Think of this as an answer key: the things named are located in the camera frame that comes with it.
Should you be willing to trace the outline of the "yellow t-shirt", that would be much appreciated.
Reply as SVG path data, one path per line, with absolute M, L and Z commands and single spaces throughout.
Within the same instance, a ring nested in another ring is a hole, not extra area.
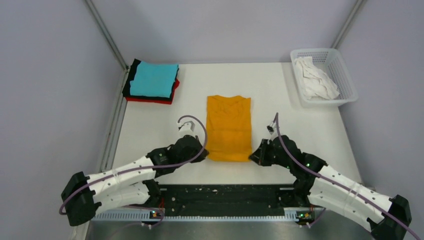
M 206 149 L 216 162 L 248 162 L 252 151 L 251 98 L 207 97 Z

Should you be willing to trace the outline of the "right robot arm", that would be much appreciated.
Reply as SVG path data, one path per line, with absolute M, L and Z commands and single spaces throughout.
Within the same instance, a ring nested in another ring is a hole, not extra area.
M 263 139 L 249 159 L 263 167 L 281 166 L 295 177 L 292 192 L 282 197 L 284 204 L 325 208 L 354 221 L 376 240 L 402 240 L 410 230 L 406 198 L 380 194 L 351 180 L 323 159 L 302 152 L 286 135 Z

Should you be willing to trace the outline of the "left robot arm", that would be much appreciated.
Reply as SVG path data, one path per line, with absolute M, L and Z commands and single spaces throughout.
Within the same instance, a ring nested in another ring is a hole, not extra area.
M 149 208 L 157 218 L 162 217 L 164 199 L 155 179 L 185 164 L 201 162 L 208 155 L 196 136 L 185 135 L 121 167 L 89 175 L 77 172 L 61 193 L 59 214 L 66 216 L 72 227 L 125 206 Z

